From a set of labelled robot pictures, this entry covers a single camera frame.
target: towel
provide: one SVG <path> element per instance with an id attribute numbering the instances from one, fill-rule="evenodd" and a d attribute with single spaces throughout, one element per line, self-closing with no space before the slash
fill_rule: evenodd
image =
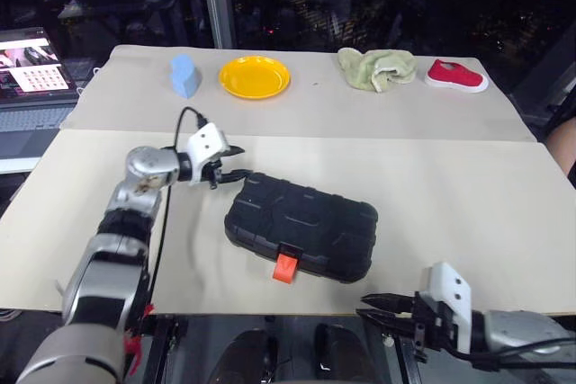
<path id="1" fill-rule="evenodd" d="M 384 92 L 389 82 L 407 84 L 416 76 L 416 58 L 403 49 L 373 49 L 362 54 L 348 47 L 338 51 L 338 62 L 349 85 Z"/>

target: red sneaker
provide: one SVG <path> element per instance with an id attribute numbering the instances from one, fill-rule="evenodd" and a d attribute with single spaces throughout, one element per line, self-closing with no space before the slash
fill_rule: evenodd
<path id="1" fill-rule="evenodd" d="M 488 87 L 488 77 L 463 67 L 459 63 L 436 59 L 426 73 L 424 82 L 434 87 L 450 87 L 475 94 Z"/>

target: person's arm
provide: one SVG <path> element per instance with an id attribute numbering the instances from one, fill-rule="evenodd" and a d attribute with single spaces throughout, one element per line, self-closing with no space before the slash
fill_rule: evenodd
<path id="1" fill-rule="evenodd" d="M 562 171 L 568 175 L 576 164 L 576 117 L 553 130 L 546 140 L 546 147 Z"/>

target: blue sponge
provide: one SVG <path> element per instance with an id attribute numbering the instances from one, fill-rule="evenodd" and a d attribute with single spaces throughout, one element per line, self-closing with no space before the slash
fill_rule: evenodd
<path id="1" fill-rule="evenodd" d="M 200 76 L 190 56 L 180 54 L 172 59 L 172 87 L 182 97 L 192 98 L 200 84 Z"/>

